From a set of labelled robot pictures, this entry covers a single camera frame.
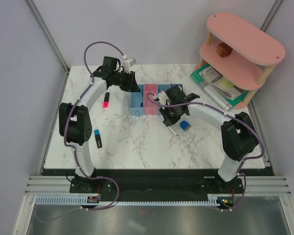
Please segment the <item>light blue end bin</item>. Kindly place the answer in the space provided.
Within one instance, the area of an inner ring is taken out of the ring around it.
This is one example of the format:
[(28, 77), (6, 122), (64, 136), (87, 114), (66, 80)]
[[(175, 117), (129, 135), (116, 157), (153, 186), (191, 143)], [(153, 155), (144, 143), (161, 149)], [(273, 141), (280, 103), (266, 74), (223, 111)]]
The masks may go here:
[(131, 93), (130, 96), (130, 112), (133, 116), (143, 116), (144, 112), (144, 85), (138, 85), (139, 93)]

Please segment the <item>pink bin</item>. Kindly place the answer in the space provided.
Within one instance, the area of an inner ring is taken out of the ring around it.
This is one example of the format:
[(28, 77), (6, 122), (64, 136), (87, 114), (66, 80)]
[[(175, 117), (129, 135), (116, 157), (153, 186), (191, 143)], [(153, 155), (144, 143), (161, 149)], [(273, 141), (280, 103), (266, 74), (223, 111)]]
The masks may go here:
[(157, 84), (144, 84), (144, 112), (145, 115), (158, 115), (158, 106), (150, 102), (154, 98), (148, 94), (157, 94)]

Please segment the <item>pink highlighter marker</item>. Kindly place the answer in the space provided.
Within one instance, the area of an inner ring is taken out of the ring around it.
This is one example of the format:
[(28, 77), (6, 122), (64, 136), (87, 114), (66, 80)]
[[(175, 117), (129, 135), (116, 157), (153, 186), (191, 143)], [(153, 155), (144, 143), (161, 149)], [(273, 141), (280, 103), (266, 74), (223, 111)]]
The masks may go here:
[(110, 93), (106, 92), (104, 96), (104, 101), (103, 101), (103, 108), (107, 108), (109, 105), (109, 98), (110, 98)]

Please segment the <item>purple blue bin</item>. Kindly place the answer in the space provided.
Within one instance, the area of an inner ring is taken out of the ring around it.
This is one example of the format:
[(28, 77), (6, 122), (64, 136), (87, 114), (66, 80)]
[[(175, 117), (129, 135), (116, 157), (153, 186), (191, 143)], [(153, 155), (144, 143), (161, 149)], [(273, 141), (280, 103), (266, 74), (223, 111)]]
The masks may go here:
[(171, 88), (174, 87), (174, 86), (178, 86), (179, 89), (180, 89), (181, 91), (183, 91), (183, 85), (182, 85), (182, 84), (170, 84), (170, 87), (171, 87)]

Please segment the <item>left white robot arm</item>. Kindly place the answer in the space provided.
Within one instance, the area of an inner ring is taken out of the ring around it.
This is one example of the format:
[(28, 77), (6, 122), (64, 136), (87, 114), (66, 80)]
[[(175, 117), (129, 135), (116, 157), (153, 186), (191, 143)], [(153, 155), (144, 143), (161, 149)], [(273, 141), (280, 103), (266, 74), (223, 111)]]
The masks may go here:
[(88, 143), (93, 133), (89, 111), (111, 86), (118, 86), (124, 92), (141, 92), (135, 72), (131, 70), (135, 64), (136, 59), (125, 55), (122, 61), (105, 56), (102, 65), (90, 72), (90, 80), (76, 101), (62, 102), (59, 106), (59, 133), (64, 138), (64, 145), (73, 151), (75, 173), (83, 178), (80, 185), (86, 192), (94, 192), (98, 187), (97, 179), (92, 177), (95, 167)]

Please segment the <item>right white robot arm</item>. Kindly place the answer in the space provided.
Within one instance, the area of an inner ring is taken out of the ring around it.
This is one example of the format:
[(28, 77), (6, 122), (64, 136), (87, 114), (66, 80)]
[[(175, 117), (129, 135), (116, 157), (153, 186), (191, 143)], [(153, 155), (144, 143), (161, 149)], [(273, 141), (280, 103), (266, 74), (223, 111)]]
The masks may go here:
[(238, 176), (244, 158), (259, 144), (249, 115), (245, 112), (229, 115), (205, 103), (197, 94), (186, 95), (178, 85), (154, 95), (153, 100), (160, 104), (159, 111), (166, 127), (173, 126), (187, 115), (197, 117), (221, 132), (225, 157), (214, 185), (222, 193), (231, 189), (232, 180)]

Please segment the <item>blue pencil sharpener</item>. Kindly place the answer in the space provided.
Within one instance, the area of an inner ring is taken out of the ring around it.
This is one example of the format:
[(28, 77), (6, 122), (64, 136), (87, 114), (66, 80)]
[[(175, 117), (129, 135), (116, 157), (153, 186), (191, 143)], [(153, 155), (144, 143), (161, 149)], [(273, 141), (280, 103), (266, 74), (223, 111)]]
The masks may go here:
[(183, 120), (180, 122), (180, 128), (186, 132), (191, 128), (191, 125), (187, 121)]

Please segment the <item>green spiral notebook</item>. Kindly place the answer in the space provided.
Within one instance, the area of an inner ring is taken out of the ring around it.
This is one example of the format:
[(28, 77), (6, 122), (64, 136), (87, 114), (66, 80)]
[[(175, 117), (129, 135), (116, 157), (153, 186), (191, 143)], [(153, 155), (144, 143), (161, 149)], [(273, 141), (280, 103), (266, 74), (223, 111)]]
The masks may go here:
[(223, 75), (215, 68), (206, 64), (191, 73), (193, 79), (219, 106), (224, 110), (241, 109), (244, 107), (242, 101), (248, 91), (237, 86), (231, 89), (225, 88), (221, 84)]

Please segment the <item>blue highlighter marker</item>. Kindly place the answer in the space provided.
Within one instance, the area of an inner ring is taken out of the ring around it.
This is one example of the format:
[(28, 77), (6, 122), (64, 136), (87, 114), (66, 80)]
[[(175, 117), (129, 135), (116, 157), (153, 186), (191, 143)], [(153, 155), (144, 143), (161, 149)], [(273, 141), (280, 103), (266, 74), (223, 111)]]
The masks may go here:
[(102, 148), (101, 136), (98, 129), (94, 130), (94, 135), (95, 135), (97, 148)]

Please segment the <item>red brown small box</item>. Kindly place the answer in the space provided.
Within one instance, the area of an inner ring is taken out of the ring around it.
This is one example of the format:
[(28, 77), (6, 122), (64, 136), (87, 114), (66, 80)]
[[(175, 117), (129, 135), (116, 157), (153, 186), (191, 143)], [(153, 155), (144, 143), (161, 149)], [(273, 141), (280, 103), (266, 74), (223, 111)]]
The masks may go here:
[(227, 45), (226, 43), (220, 43), (217, 47), (217, 54), (221, 57), (224, 58), (226, 56), (229, 56), (233, 51), (233, 48)]

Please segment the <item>pink two tier shelf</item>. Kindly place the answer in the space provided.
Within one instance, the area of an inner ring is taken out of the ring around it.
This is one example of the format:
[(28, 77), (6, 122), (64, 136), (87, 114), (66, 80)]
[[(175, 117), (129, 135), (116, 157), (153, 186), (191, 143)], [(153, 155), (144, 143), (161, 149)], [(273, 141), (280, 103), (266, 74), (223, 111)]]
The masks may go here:
[[(209, 64), (235, 86), (248, 91), (242, 101), (244, 107), (247, 106), (274, 68), (285, 58), (286, 49), (278, 40), (232, 13), (211, 15), (206, 27), (207, 38), (200, 46), (200, 60), (195, 68)], [(221, 58), (217, 54), (217, 47), (223, 42), (233, 51)]]

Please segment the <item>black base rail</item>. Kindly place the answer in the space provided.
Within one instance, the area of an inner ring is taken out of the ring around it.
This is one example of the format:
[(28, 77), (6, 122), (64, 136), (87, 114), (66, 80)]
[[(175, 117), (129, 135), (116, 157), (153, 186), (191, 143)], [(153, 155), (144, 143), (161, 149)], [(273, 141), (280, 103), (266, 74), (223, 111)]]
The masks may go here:
[(97, 169), (91, 178), (78, 176), (73, 169), (44, 169), (43, 176), (65, 176), (71, 192), (91, 192), (147, 197), (157, 193), (165, 198), (181, 195), (241, 194), (243, 180), (224, 182), (213, 169)]

